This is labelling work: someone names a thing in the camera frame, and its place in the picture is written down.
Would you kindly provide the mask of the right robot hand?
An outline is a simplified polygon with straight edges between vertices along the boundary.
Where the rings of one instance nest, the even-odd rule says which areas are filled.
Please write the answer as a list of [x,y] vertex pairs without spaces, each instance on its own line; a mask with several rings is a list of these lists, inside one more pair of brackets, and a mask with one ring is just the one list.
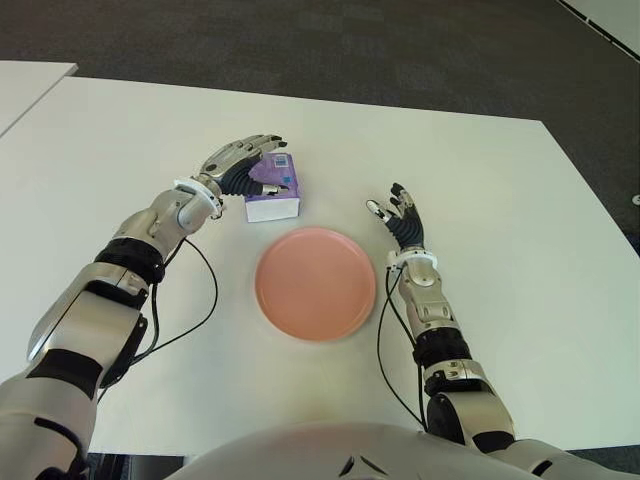
[[366,201],[367,209],[386,226],[402,250],[424,248],[423,224],[412,196],[398,183],[392,185],[390,192],[389,201],[396,212],[372,199]]

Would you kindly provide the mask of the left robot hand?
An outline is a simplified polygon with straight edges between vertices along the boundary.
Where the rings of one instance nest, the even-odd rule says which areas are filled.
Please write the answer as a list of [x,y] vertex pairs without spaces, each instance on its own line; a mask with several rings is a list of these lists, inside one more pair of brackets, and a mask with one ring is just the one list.
[[279,195],[288,188],[254,180],[250,171],[265,153],[286,145],[287,142],[282,137],[273,134],[252,135],[235,140],[213,153],[194,179],[216,195]]

